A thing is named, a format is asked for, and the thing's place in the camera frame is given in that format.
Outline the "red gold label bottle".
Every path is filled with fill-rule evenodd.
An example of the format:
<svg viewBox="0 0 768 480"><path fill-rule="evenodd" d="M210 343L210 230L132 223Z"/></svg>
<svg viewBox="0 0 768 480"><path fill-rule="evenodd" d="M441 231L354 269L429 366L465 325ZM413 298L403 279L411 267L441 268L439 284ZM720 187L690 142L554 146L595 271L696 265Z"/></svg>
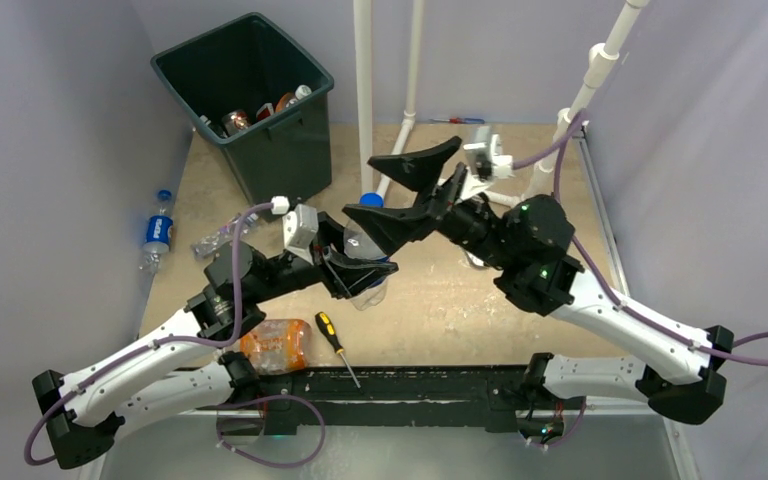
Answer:
<svg viewBox="0 0 768 480"><path fill-rule="evenodd" d="M275 107L272 102L264 103L256 112L256 121L260 122L275 114Z"/></svg>

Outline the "red cap clear bottle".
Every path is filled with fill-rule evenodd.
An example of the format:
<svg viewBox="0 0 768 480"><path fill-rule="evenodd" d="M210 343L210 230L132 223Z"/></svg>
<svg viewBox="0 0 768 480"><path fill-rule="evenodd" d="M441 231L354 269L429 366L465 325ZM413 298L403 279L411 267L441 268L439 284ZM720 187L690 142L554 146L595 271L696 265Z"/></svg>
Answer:
<svg viewBox="0 0 768 480"><path fill-rule="evenodd" d="M243 110L234 110L222 117L222 124L228 136L236 135L251 127L251 122Z"/></svg>

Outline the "clear bottle white cap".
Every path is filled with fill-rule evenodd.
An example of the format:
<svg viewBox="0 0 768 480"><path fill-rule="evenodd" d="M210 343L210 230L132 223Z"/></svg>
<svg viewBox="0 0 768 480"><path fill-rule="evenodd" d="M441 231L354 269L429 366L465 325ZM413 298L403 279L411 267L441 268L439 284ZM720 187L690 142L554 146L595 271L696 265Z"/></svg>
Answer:
<svg viewBox="0 0 768 480"><path fill-rule="evenodd" d="M200 120L201 120L201 121L202 121L202 123L203 123L203 124L204 124L204 125L205 125L205 126L206 126L206 127L209 129L209 130L210 130L210 131L212 131L212 132L213 132L213 133L214 133L214 134L215 134L217 137L219 137L219 138L223 138L223 137L224 137L224 135L225 135L225 131L224 131L224 129L223 129L221 126L219 126L219 125L216 125L216 124L215 124L215 123L214 123L212 120L210 120L210 119L209 119L207 116L205 116L205 115L201 115L201 116L200 116Z"/></svg>

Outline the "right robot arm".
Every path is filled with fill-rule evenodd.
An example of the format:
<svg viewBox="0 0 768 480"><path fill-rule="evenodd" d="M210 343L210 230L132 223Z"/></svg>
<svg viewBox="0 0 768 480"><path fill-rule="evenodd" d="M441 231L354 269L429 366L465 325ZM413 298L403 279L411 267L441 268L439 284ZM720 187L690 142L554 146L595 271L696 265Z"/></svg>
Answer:
<svg viewBox="0 0 768 480"><path fill-rule="evenodd" d="M554 198L536 195L497 214L466 165L442 179L460 144L453 137L426 150L371 158L372 168L415 193L413 204L349 204L346 215L389 255L438 233L495 269L495 286L519 310L568 322L622 348L619 358L534 355L521 381L529 404L610 397L645 403L684 424L708 420L724 401L727 381L719 369L733 333L682 324L612 289L569 254L575 229Z"/></svg>

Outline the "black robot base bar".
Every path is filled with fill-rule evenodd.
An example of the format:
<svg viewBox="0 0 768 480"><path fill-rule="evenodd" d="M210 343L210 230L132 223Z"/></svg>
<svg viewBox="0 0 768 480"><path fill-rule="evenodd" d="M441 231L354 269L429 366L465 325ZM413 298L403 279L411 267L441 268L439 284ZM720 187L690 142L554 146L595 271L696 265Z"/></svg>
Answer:
<svg viewBox="0 0 768 480"><path fill-rule="evenodd" d="M537 411L572 413L582 398L550 394L526 365L366 366L357 389L343 367L310 367L263 376L236 389L244 407L265 398L265 432L293 435L302 425L475 427L490 433L529 429Z"/></svg>

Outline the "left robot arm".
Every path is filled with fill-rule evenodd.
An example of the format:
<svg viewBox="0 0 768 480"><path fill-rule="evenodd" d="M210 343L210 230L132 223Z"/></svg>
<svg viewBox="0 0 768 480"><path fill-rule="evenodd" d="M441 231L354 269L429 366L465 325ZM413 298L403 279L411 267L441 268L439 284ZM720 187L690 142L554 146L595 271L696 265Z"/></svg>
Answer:
<svg viewBox="0 0 768 480"><path fill-rule="evenodd" d="M230 242L205 268L206 287L160 326L93 365L35 376L42 417L26 440L25 462L70 470L177 413L249 407L258 375L244 354L229 349L265 320L260 304L317 284L336 299L353 299L398 270L388 258L349 257L344 227L326 213L315 213L310 228L297 211L285 217L291 230L281 253L267 257L242 240Z"/></svg>

